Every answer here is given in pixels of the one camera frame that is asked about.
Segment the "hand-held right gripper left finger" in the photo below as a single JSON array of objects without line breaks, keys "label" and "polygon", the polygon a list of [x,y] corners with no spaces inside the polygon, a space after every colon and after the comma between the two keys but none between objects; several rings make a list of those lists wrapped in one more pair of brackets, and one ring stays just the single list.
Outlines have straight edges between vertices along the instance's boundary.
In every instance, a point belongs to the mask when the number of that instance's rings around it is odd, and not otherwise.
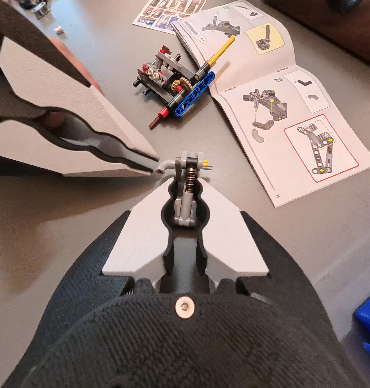
[{"label": "hand-held right gripper left finger", "polygon": [[102,268],[104,275],[147,278],[159,292],[161,278],[166,273],[163,254],[169,240],[161,211],[171,198],[168,190],[173,180],[173,177],[166,180],[131,209]]}]

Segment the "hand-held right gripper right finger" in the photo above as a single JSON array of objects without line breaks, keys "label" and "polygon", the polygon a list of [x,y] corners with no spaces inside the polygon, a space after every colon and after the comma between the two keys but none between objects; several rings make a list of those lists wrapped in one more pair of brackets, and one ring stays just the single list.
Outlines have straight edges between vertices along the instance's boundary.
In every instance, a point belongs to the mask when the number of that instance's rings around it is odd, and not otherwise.
[{"label": "hand-held right gripper right finger", "polygon": [[269,269],[240,209],[204,179],[197,179],[199,220],[196,264],[210,289],[223,279],[266,276]]}]

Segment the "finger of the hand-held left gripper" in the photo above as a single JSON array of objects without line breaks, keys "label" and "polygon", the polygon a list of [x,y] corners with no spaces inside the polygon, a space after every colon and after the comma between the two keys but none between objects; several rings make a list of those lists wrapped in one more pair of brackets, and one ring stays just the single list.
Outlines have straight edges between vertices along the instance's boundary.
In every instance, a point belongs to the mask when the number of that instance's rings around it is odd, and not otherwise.
[{"label": "finger of the hand-held left gripper", "polygon": [[159,160],[144,136],[94,85],[83,85],[6,36],[0,47],[0,67],[19,98],[74,114],[92,132],[110,135],[132,152]]},{"label": "finger of the hand-held left gripper", "polygon": [[59,147],[32,126],[16,120],[0,123],[0,157],[57,172],[65,177],[141,177],[152,174],[141,167],[103,161],[89,151]]}]

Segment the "grey lego shock absorber assembly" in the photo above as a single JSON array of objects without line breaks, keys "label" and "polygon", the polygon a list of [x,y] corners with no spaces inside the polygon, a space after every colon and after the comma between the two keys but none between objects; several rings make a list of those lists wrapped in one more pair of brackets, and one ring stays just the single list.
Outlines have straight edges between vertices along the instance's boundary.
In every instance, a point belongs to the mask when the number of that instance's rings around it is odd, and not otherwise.
[{"label": "grey lego shock absorber assembly", "polygon": [[196,227],[196,201],[194,187],[200,170],[211,170],[212,166],[204,159],[204,153],[188,153],[184,151],[176,157],[175,182],[177,183],[177,197],[174,201],[174,216],[172,223],[181,227]]}]

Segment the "grey curved lego piece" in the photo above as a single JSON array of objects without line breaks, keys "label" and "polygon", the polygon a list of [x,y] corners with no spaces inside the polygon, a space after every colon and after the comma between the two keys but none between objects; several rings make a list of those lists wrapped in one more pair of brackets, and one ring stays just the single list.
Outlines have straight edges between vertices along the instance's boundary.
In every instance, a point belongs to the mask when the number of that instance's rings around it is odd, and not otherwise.
[{"label": "grey curved lego piece", "polygon": [[167,170],[173,170],[176,168],[175,160],[164,160],[155,169],[155,173],[159,176],[163,176]]}]

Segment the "lego chassis with blue beam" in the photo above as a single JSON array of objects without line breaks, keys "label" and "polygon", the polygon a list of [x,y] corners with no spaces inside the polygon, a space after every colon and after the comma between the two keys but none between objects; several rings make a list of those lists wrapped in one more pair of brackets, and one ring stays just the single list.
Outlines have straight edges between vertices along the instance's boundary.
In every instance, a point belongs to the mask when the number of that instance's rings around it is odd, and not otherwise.
[{"label": "lego chassis with blue beam", "polygon": [[143,85],[144,95],[154,92],[166,102],[166,106],[159,111],[157,117],[149,124],[152,130],[160,120],[166,119],[170,114],[181,117],[189,107],[202,95],[215,79],[211,70],[216,61],[235,41],[236,36],[231,36],[219,51],[206,61],[196,72],[192,72],[179,63],[181,55],[173,57],[167,46],[157,52],[155,59],[146,62],[138,69],[138,76],[133,82],[136,88]]}]

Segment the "pile of loose lego pieces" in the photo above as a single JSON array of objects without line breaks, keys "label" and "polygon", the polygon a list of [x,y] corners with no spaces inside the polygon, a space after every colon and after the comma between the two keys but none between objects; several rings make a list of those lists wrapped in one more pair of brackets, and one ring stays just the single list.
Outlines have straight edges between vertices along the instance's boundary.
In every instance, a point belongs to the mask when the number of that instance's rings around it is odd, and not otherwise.
[{"label": "pile of loose lego pieces", "polygon": [[25,10],[32,12],[37,20],[50,12],[53,0],[18,0],[18,4]]}]

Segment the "open lego instruction booklet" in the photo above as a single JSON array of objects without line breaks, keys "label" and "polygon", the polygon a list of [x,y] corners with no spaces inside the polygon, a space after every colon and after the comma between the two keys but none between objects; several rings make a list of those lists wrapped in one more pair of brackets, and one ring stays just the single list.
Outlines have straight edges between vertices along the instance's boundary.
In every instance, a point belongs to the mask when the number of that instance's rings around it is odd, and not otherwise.
[{"label": "open lego instruction booklet", "polygon": [[235,1],[172,26],[198,65],[235,38],[209,89],[275,208],[370,168],[370,152],[320,81],[296,64],[274,17]]}]

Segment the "lego set box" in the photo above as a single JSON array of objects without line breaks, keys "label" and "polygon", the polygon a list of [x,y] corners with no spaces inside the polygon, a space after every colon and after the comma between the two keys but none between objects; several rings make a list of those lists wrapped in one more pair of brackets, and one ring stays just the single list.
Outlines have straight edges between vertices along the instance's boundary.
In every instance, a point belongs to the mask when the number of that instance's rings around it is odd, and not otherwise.
[{"label": "lego set box", "polygon": [[370,0],[266,0],[265,3],[370,65]]}]

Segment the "person's left hand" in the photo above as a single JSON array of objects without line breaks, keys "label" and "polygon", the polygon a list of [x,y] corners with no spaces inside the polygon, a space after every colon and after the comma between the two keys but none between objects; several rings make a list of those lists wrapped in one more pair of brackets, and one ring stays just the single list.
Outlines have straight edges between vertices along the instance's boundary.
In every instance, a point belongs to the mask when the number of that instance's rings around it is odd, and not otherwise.
[{"label": "person's left hand", "polygon": [[[56,38],[53,38],[51,36],[47,36],[47,38],[67,58],[67,60],[85,77],[85,79],[91,85],[93,85],[102,95],[104,95],[103,90],[101,89],[97,81],[92,77],[92,75],[86,69],[86,67],[80,61],[78,61],[78,59],[67,48],[67,46]],[[65,121],[65,119],[66,119],[66,113],[64,112],[47,111],[42,116],[37,117],[35,121],[46,127],[57,128]]]}]

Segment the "printed sticker sheet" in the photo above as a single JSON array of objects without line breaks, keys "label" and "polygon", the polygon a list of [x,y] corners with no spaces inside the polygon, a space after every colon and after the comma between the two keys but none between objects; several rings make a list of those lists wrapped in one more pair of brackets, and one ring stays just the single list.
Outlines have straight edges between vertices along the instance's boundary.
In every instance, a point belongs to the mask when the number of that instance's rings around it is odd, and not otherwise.
[{"label": "printed sticker sheet", "polygon": [[172,24],[200,12],[206,0],[150,0],[133,25],[175,35]]}]

